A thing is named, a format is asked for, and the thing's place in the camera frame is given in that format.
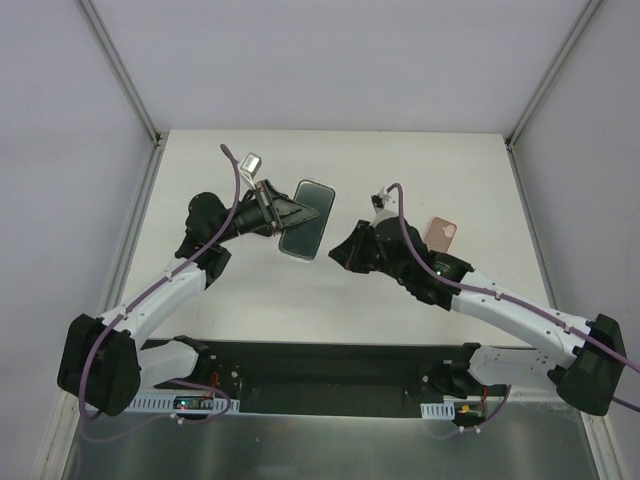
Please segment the black phone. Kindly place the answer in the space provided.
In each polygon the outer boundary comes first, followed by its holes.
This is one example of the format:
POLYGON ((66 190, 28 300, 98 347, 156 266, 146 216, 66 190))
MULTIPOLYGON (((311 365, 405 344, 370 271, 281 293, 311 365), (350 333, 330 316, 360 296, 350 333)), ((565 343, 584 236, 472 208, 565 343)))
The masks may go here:
POLYGON ((278 244, 281 253, 305 261, 316 257, 335 196, 335 190, 327 185, 309 179, 299 182, 293 200, 314 216, 285 229, 278 244))

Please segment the pink phone case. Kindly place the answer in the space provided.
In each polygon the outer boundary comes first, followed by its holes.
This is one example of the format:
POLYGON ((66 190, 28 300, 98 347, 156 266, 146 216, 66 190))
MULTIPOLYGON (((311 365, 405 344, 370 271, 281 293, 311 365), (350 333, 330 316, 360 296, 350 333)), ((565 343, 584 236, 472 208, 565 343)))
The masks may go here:
POLYGON ((429 251, 447 253, 457 233, 457 225, 449 220, 434 216, 422 237, 429 251))

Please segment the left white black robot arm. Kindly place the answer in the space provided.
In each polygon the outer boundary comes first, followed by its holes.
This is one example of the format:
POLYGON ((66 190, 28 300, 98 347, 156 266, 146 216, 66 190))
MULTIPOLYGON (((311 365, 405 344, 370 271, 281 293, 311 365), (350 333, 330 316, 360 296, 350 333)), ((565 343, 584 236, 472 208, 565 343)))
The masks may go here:
POLYGON ((226 241, 245 234, 272 237, 316 220, 316 208, 289 198, 263 180, 226 207, 211 192, 188 205, 185 237, 159 277, 134 298, 69 327, 58 386, 81 408, 116 416, 139 390, 178 379, 188 388, 211 387, 211 349, 185 335, 153 348, 144 345, 183 304, 208 289, 226 268, 226 241))

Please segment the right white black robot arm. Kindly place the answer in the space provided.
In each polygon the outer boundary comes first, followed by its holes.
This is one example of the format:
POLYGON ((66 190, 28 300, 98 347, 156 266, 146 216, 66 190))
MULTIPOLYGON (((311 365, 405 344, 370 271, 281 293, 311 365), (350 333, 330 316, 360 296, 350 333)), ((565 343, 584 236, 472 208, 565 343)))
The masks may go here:
POLYGON ((626 356, 615 319, 585 319, 503 290, 471 264, 429 249, 396 216, 358 221, 329 256, 347 271, 382 273, 422 303, 474 317, 526 343, 524 349, 476 348, 450 369, 457 392, 473 394, 483 385, 552 390, 594 416, 607 414, 614 402, 626 356))

